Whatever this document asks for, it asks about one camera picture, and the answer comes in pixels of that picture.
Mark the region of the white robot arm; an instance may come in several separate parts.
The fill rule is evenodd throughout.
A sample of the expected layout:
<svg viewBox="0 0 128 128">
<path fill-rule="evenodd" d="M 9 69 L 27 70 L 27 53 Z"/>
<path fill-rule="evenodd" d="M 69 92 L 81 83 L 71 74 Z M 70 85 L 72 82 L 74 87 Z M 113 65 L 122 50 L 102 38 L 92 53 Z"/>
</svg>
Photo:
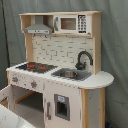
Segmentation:
<svg viewBox="0 0 128 128">
<path fill-rule="evenodd" d="M 0 104 L 0 128 L 35 128 L 31 123 Z"/>
</svg>

